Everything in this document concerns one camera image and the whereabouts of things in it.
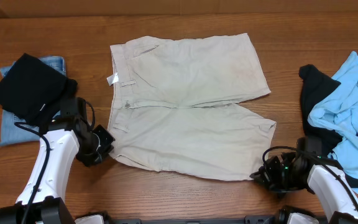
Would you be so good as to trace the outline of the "beige khaki shorts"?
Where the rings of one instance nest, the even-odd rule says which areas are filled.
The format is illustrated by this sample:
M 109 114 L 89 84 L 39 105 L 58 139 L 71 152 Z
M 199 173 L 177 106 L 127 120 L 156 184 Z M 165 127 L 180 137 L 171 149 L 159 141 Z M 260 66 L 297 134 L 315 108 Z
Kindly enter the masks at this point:
M 270 88 L 247 34 L 145 36 L 110 47 L 113 159 L 205 179 L 249 179 L 276 123 L 242 102 Z

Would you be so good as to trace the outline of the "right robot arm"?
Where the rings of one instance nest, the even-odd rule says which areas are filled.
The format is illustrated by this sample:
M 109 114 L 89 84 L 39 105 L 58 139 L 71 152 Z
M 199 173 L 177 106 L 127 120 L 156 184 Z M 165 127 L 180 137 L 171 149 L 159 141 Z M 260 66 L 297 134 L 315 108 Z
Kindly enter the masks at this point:
M 309 137 L 299 138 L 296 147 L 271 147 L 250 178 L 280 197 L 306 189 L 318 197 L 327 223 L 358 223 L 358 198 L 351 189 L 358 180 L 338 161 L 322 156 L 321 148 L 320 139 Z

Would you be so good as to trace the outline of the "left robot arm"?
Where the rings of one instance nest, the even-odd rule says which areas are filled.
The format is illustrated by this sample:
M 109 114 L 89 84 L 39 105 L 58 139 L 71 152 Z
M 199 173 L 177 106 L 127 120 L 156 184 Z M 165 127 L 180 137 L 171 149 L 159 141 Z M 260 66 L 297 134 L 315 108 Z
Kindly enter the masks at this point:
M 112 223 L 106 212 L 73 218 L 65 205 L 65 193 L 73 161 L 95 166 L 113 149 L 114 138 L 101 125 L 87 120 L 91 104 L 82 98 L 61 102 L 60 115 L 39 134 L 40 147 L 34 168 L 16 203 L 0 208 L 0 224 Z

